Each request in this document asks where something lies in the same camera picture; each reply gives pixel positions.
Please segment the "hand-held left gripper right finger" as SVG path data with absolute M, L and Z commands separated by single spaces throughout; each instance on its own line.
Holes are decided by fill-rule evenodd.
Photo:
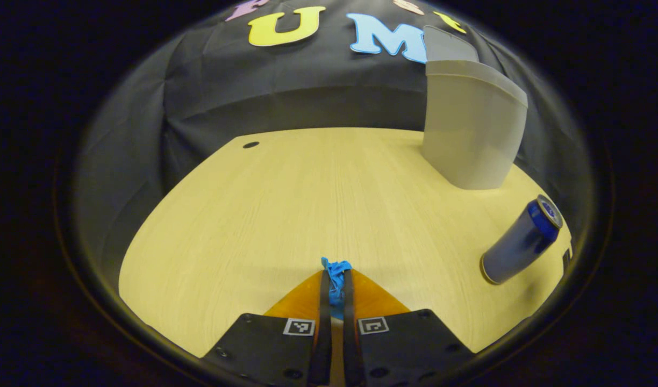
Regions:
M 448 385 L 475 356 L 434 311 L 408 309 L 356 269 L 344 295 L 346 386 Z

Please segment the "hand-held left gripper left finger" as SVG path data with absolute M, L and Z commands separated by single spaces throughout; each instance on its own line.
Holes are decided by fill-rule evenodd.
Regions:
M 325 270 L 305 279 L 267 313 L 243 313 L 203 360 L 260 386 L 319 386 L 331 379 L 332 327 Z

